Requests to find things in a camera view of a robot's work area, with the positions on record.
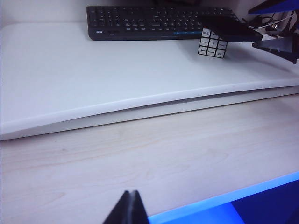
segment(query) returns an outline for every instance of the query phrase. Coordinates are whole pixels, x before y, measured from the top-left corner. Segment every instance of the blue object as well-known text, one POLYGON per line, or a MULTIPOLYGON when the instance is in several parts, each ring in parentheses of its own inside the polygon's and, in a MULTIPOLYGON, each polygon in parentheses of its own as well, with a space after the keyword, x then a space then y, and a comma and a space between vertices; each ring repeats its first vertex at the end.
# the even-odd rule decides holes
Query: blue object
POLYGON ((267 0, 248 11, 249 14, 280 13, 299 9, 298 0, 267 0))
MULTIPOLYGON (((203 216, 207 216, 207 214, 210 214, 211 216, 217 215, 216 213, 218 213, 221 208, 224 208, 225 211, 228 211, 228 206, 225 204, 228 204, 240 198, 251 196, 256 193, 263 192, 296 180, 299 180, 299 172, 285 175, 273 180, 269 180, 247 188, 236 190, 227 194, 212 197, 200 202, 189 204, 181 208, 163 212, 149 217, 149 221, 151 224, 180 224, 180 223, 176 223, 175 220, 180 220, 180 221, 185 220, 185 223, 189 223, 187 221, 188 217, 190 219, 194 219, 194 218, 197 219, 200 214, 203 216)), ((209 224, 209 222, 198 222, 198 223, 209 224)))
POLYGON ((245 224, 232 203, 226 203, 163 224, 245 224))

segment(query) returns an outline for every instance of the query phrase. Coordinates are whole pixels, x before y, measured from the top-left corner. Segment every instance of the blue led strip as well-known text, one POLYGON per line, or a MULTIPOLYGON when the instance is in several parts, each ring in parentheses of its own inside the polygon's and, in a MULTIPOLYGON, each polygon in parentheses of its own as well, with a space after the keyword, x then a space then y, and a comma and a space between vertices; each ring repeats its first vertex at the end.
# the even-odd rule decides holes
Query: blue led strip
POLYGON ((173 34, 175 35, 180 35, 180 34, 201 34, 202 31, 183 31, 183 32, 174 32, 173 34))
POLYGON ((292 181, 299 180, 299 172, 295 172, 289 175, 281 176, 273 180, 269 180, 263 183, 259 183, 250 187, 246 187, 240 190, 236 190, 227 194, 212 197, 200 202, 192 203, 177 209, 173 209, 167 212, 156 214, 149 217, 151 224, 163 224, 174 219, 178 219, 184 216, 188 216, 215 206, 226 204, 235 201, 240 198, 244 198, 256 193, 269 190, 283 184, 290 183, 292 181))

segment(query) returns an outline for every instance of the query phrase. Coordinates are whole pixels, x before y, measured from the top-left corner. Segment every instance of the black object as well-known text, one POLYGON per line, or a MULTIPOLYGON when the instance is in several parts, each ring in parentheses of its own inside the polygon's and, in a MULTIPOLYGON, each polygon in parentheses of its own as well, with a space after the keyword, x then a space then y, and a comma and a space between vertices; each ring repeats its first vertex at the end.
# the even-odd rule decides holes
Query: black object
POLYGON ((298 0, 267 0, 248 11, 249 14, 287 12, 299 9, 298 0))
POLYGON ((292 36, 267 40, 253 43, 254 48, 258 48, 279 57, 282 57, 290 62, 296 64, 299 59, 299 35, 293 34, 292 36))
POLYGON ((299 180, 232 204, 246 224, 299 224, 299 180))
POLYGON ((198 16, 232 18, 220 7, 87 7, 89 37, 94 41, 199 39, 198 16))
POLYGON ((103 224, 150 224, 138 191, 125 191, 103 224))
POLYGON ((230 17, 199 16, 198 20, 227 42, 260 41, 263 38, 262 34, 230 17))

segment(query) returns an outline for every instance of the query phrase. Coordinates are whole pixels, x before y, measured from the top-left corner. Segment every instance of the cable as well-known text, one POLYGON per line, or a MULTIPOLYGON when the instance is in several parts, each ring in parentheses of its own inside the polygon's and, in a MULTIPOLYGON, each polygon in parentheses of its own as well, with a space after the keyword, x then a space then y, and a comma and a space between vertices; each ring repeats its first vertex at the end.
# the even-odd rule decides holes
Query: cable
POLYGON ((273 23, 269 23, 268 25, 265 25, 265 26, 261 26, 261 27, 251 27, 251 26, 250 26, 249 28, 253 28, 253 29, 264 28, 264 27, 271 26, 271 25, 276 24, 276 23, 280 23, 280 22, 282 22, 283 20, 287 20, 287 19, 289 19, 289 18, 291 18, 291 17, 293 17, 293 16, 294 16, 294 15, 290 15, 290 16, 288 16, 288 17, 282 19, 282 20, 279 20, 279 21, 277 21, 277 22, 273 22, 273 23))

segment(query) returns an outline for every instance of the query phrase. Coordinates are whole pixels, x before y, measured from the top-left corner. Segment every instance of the white desk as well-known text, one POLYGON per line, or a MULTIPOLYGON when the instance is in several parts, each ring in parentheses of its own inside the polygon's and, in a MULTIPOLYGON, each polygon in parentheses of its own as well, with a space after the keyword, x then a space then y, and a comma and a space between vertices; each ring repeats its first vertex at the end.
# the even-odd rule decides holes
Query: white desk
POLYGON ((1 220, 101 223, 124 190, 149 215, 299 170, 299 95, 1 142, 1 220))

